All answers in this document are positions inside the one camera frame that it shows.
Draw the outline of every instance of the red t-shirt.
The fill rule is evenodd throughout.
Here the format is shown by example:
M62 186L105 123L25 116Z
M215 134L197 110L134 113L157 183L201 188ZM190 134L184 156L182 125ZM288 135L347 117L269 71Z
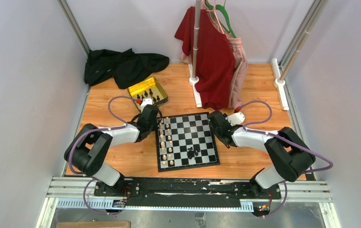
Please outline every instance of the red t-shirt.
M187 56L193 54L194 13L192 6L175 34L176 39L183 41L182 51ZM200 81L195 84L195 89L200 93L203 108L227 108L235 56L227 37L214 27L204 9L200 16L196 65L195 74Z

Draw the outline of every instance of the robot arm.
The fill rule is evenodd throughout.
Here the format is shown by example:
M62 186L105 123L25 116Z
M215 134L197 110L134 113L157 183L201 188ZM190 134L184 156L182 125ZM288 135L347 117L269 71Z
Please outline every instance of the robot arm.
M271 136L279 135L298 145L308 148L299 136L289 127L280 131L244 130L241 124L245 116L234 113L230 116L215 111L208 115L210 128L217 138L228 148L230 146L246 146L266 151L273 165L260 170L251 179L253 191L259 197L266 189L282 181L296 181L314 162L315 157L305 151L293 147L284 141Z
M72 165L79 171L121 190L124 176L104 162L108 149L119 144L144 140L157 128L158 112L158 108L152 105L152 100L146 98L141 104L141 113L136 116L136 123L132 121L117 127L96 127L88 123L67 148L64 159L69 161L72 152Z

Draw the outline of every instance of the green hanger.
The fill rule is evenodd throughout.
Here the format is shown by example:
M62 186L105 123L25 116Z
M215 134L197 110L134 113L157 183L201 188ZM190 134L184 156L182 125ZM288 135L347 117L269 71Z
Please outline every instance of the green hanger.
M205 1L205 5L210 9L212 10L214 8L213 5L211 5L209 2ZM215 8L221 12L223 14L223 17L225 18L225 21L226 21L226 25L228 26L228 29L222 24L222 22L220 22L222 28L228 32L228 33L231 33L233 38L236 38L236 35L235 33L233 32L232 28L231 28L231 23L229 22L229 15L228 15L228 12L226 11L225 7L222 6L222 5L216 5Z

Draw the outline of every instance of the chessboard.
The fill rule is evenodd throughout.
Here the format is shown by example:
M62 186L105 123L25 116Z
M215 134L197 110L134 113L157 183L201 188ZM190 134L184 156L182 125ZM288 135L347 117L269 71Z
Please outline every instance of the chessboard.
M220 164L208 112L167 116L157 122L159 172Z

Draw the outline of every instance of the wooden table surface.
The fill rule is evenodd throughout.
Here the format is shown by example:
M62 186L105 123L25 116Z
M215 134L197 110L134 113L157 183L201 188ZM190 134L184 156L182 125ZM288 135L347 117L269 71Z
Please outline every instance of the wooden table surface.
M153 73L169 96L169 103L160 107L163 116L212 112L212 109L196 108L192 87L188 83L187 64L171 63L158 73ZM270 64L249 64L246 80L241 92L242 102L261 100L267 102L273 111L271 120L251 125L260 130L279 130L291 126L287 111L279 104L277 89L273 86L274 76ZM111 78L91 88L85 107L81 127L86 123L95 126L121 125L107 110L108 101L118 95L129 95L127 90L117 87ZM137 113L135 105L128 99L117 99L111 104L112 111L120 118L130 121ZM232 114L232 109L222 110ZM268 108L263 104L251 104L242 109L246 122L260 121L268 117ZM216 139L220 165L158 172L155 134L151 133L139 143L126 143L109 149L105 162L124 176L143 177L184 177L184 178L227 178L250 179L262 168L272 164L268 154L247 147L226 148Z

